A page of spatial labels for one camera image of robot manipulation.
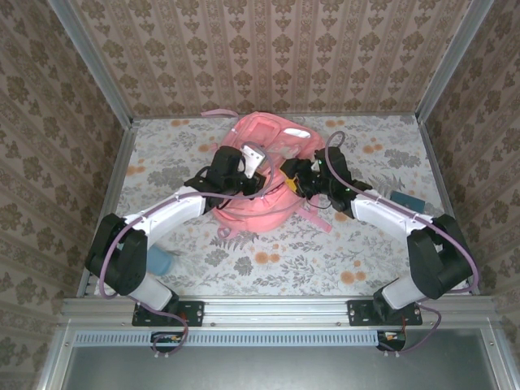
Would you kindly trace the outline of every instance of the blue object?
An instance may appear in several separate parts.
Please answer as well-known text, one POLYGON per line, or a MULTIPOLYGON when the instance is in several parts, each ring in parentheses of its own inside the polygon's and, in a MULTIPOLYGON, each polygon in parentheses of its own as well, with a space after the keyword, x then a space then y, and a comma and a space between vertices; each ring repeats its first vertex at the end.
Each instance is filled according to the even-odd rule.
POLYGON ((406 195, 405 193, 392 191, 392 194, 390 195, 390 200, 412 211, 424 213, 424 206, 426 205, 426 202, 422 201, 421 199, 417 199, 416 197, 411 197, 410 195, 406 195))
POLYGON ((163 276, 170 271, 173 265, 173 258, 173 254, 159 248, 157 245, 152 245, 148 249, 146 270, 154 275, 163 276))

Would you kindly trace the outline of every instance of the patterned wallpaper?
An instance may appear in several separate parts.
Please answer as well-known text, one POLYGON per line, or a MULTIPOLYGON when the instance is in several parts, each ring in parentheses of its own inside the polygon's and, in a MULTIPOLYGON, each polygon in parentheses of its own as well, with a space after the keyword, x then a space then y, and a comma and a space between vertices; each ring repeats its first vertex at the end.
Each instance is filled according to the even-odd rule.
POLYGON ((495 1, 427 126, 520 362, 520 3, 495 1))
POLYGON ((71 0, 136 117, 414 111, 470 0, 71 0))
POLYGON ((30 388, 76 294, 122 129, 45 0, 0 2, 0 388, 30 388))

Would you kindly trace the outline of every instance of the table surface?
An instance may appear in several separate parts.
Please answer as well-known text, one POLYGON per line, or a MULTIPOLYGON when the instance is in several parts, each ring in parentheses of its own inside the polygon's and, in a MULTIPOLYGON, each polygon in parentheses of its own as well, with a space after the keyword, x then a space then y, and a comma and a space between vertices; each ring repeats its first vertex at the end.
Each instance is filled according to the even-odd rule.
MULTIPOLYGON (((353 178, 380 193, 392 190, 426 201, 425 213, 443 213, 436 182, 418 125, 412 115, 292 116, 319 132, 347 137, 341 150, 353 178)), ((151 119, 141 121, 117 209, 118 215, 143 210, 170 196, 211 162, 210 147, 237 119, 151 119)), ((320 199, 327 206, 327 199, 320 199)), ((223 240, 211 213, 166 234, 158 245, 178 255, 160 280, 180 295, 337 296, 371 295, 404 275, 404 243, 332 208, 319 215, 330 233, 293 215, 262 234, 242 232, 223 240)))

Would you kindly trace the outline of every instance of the metal base plate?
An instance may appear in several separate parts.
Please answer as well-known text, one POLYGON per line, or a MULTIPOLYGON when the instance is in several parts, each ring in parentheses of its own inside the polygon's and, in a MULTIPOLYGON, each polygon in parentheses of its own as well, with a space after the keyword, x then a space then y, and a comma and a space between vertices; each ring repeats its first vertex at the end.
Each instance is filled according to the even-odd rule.
MULTIPOLYGON (((185 319, 190 327, 201 327, 204 319, 203 301, 180 301, 176 313, 185 319)), ((180 324, 173 318, 150 313, 145 308, 136 305, 132 316, 134 327, 176 327, 180 324)))
MULTIPOLYGON (((347 313, 349 314, 349 322, 351 327, 369 327, 369 326, 402 326, 403 318, 395 318, 383 322, 375 313, 371 299, 357 299, 347 302, 347 313)), ((417 311, 419 306, 410 304, 402 308, 403 317, 406 326, 423 325, 421 311, 417 311)))

